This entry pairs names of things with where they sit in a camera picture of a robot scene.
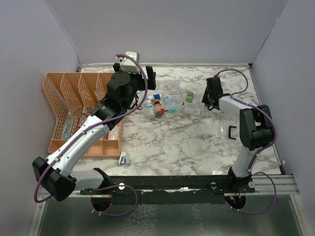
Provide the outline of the clear plastic tray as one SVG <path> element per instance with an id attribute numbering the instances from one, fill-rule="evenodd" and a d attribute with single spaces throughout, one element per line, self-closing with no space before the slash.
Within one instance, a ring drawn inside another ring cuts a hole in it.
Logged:
<path id="1" fill-rule="evenodd" d="M 187 92 L 191 91 L 193 92 L 193 101 L 191 103 L 186 101 Z M 184 105 L 183 105 L 183 112 L 185 107 L 191 107 L 195 109 L 199 109 L 201 111 L 200 115 L 198 116 L 204 116 L 205 112 L 205 106 L 201 102 L 202 97 L 204 94 L 204 88 L 199 85 L 185 85 L 183 87 L 183 99 L 184 99 Z"/>

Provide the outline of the small green packet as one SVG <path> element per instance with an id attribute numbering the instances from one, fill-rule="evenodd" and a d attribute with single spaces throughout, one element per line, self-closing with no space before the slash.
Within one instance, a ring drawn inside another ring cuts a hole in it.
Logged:
<path id="1" fill-rule="evenodd" d="M 193 92 L 188 91 L 186 96 L 186 101 L 191 103 L 193 101 Z"/>

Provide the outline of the teal white dressing packet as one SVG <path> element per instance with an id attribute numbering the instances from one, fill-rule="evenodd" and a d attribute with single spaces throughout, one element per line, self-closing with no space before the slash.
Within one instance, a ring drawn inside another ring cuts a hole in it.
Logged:
<path id="1" fill-rule="evenodd" d="M 201 111 L 199 109 L 191 108 L 191 107 L 185 107 L 184 113 L 187 115 L 200 115 Z"/>

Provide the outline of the small items pack teal header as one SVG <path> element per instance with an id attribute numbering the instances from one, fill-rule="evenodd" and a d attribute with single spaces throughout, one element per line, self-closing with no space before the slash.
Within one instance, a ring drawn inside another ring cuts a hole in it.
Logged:
<path id="1" fill-rule="evenodd" d="M 163 99 L 164 99 L 165 106 L 177 104 L 177 98 L 174 95 L 167 95 Z"/>

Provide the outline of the white disinfectant bottle green label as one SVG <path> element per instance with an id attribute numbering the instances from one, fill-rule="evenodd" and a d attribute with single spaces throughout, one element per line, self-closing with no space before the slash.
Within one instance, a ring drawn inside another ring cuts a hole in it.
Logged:
<path id="1" fill-rule="evenodd" d="M 146 108 L 146 110 L 145 110 L 146 116 L 148 118 L 153 118 L 155 116 L 155 113 L 154 113 L 153 104 L 152 104 L 151 100 L 149 100 L 149 99 L 146 100 L 145 108 Z"/>

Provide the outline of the clear plastic medicine box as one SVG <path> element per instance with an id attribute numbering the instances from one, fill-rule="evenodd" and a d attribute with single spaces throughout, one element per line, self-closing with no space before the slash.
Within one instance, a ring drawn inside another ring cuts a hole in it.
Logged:
<path id="1" fill-rule="evenodd" d="M 145 119 L 152 120 L 182 111 L 184 105 L 183 91 L 178 83 L 157 85 L 156 90 L 148 90 L 141 105 Z"/>

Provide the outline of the brown bottle orange cap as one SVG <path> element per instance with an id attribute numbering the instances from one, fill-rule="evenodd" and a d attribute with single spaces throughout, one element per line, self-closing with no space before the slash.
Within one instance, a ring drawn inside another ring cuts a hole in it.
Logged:
<path id="1" fill-rule="evenodd" d="M 159 99 L 154 100 L 154 112 L 156 117 L 161 117 L 163 115 L 161 112 L 161 103 Z"/>

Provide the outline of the cotton swab pack teal header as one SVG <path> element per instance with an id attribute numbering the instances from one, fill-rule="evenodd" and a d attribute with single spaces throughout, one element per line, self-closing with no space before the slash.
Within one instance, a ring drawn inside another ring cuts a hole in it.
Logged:
<path id="1" fill-rule="evenodd" d="M 165 110 L 167 111 L 167 113 L 179 113 L 181 111 L 181 107 L 180 106 L 165 106 Z"/>

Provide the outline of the white gauze pouch blue print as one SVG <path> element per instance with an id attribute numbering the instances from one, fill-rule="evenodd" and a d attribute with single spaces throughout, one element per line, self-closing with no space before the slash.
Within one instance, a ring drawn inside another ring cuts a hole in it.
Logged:
<path id="1" fill-rule="evenodd" d="M 118 123 L 108 134 L 108 140 L 118 140 L 120 134 L 120 123 Z"/>

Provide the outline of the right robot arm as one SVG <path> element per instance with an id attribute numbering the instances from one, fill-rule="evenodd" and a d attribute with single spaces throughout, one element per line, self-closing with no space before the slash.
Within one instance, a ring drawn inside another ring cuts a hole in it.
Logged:
<path id="1" fill-rule="evenodd" d="M 208 110 L 221 110 L 239 119 L 239 137 L 241 151 L 229 170 L 226 187 L 231 192 L 238 192 L 244 186 L 243 178 L 251 176 L 252 167 L 260 152 L 272 146 L 276 131 L 270 109 L 266 105 L 253 106 L 238 101 L 229 93 L 224 93 L 218 76 L 206 79 L 207 85 L 202 103 Z"/>

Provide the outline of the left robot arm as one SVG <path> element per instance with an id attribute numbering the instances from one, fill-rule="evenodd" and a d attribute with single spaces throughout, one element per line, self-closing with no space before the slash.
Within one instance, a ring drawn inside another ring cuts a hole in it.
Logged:
<path id="1" fill-rule="evenodd" d="M 74 172 L 73 168 L 96 141 L 142 105 L 140 101 L 137 106 L 131 106 L 138 91 L 156 89 L 156 73 L 151 66 L 141 69 L 139 74 L 127 73 L 121 63 L 114 64 L 114 68 L 116 71 L 107 83 L 105 97 L 96 104 L 81 128 L 57 151 L 33 161 L 36 203 L 41 202 L 37 198 L 41 186 L 57 201 L 66 199 L 76 190 L 93 189 L 98 194 L 108 190 L 109 182 L 99 169 Z"/>

